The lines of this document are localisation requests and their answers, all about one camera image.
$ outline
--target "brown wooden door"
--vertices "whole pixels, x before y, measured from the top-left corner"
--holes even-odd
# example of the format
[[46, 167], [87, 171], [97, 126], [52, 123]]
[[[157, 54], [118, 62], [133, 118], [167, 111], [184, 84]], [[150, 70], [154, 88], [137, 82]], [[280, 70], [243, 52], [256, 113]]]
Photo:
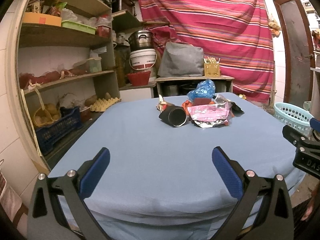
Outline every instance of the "brown wooden door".
[[284, 37], [284, 102], [303, 107], [312, 95], [315, 67], [313, 42], [307, 14], [300, 0], [274, 0]]

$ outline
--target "blue plastic bag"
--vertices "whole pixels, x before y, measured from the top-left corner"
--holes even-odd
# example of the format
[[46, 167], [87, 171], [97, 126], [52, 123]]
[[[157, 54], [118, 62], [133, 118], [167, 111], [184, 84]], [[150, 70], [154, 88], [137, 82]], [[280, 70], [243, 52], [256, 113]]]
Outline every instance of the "blue plastic bag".
[[187, 96], [193, 102], [195, 98], [213, 98], [216, 86], [211, 79], [200, 82], [195, 90], [190, 91]]

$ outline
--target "egg carton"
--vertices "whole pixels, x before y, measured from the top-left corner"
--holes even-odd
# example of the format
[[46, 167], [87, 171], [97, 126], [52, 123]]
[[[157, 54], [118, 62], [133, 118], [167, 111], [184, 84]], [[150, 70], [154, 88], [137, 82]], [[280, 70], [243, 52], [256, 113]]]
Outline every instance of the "egg carton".
[[119, 98], [111, 98], [109, 100], [99, 98], [93, 105], [90, 106], [90, 111], [104, 112], [107, 108], [120, 101], [121, 99]]

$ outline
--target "striped curtain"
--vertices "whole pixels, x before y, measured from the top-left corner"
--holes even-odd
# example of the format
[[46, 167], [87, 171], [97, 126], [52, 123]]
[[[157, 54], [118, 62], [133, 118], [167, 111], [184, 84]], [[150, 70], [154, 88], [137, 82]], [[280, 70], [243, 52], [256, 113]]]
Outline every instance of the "striped curtain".
[[263, 0], [139, 0], [144, 21], [154, 26], [156, 48], [167, 41], [192, 44], [221, 58], [223, 75], [232, 76], [234, 92], [266, 102], [273, 81], [271, 31]]

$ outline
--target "metal screw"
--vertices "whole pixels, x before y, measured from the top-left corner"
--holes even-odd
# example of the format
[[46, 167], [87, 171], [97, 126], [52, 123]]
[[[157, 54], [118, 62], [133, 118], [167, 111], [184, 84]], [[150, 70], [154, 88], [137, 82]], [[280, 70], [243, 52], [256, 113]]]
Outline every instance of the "metal screw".
[[68, 177], [73, 177], [75, 174], [76, 174], [76, 171], [74, 171], [74, 170], [70, 170], [67, 172]]
[[282, 176], [281, 174], [278, 174], [278, 175], [276, 176], [276, 178], [277, 178], [277, 180], [283, 180], [283, 176]]
[[43, 180], [44, 178], [45, 178], [45, 174], [44, 173], [39, 174], [39, 176], [38, 176], [39, 180]]
[[254, 177], [256, 174], [254, 173], [254, 171], [247, 171], [247, 175], [249, 177]]

